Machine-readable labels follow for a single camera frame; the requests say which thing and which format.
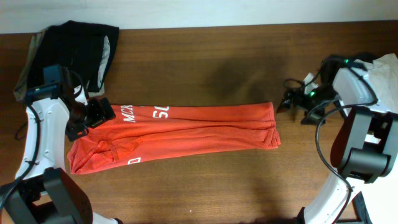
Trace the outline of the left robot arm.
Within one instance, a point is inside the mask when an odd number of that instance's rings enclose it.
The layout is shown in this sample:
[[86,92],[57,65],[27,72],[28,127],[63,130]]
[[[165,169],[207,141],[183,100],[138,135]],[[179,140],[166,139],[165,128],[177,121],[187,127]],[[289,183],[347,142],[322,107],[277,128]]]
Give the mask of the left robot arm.
[[65,140],[87,136],[116,117],[107,98],[76,91],[72,71],[55,64],[43,69],[42,84],[27,81],[22,94],[27,136],[13,182],[1,186],[1,210],[14,223],[118,224],[93,211],[86,193],[65,171]]

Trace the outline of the red printed t-shirt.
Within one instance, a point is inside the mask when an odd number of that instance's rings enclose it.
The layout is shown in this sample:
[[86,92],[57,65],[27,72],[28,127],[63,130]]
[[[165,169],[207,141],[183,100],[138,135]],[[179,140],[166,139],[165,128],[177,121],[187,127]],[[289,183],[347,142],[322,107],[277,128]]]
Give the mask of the red printed t-shirt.
[[280,146],[272,103],[237,106],[114,105],[116,117],[74,141],[71,174],[158,159]]

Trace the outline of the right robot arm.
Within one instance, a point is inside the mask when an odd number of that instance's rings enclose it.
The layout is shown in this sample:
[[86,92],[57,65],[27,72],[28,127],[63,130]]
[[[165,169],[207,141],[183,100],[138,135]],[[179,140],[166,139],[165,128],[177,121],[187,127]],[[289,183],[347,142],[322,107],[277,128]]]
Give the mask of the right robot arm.
[[[276,112],[303,110],[302,125],[314,125],[317,153],[330,171],[320,193],[301,208],[294,223],[342,223],[341,215],[350,204],[358,223],[372,223],[363,189],[392,174],[397,166],[397,113],[382,99],[371,80],[380,61],[373,54],[353,57],[330,55],[316,75],[308,74],[289,86]],[[327,160],[320,147],[320,130],[327,117],[339,113],[343,124]]]

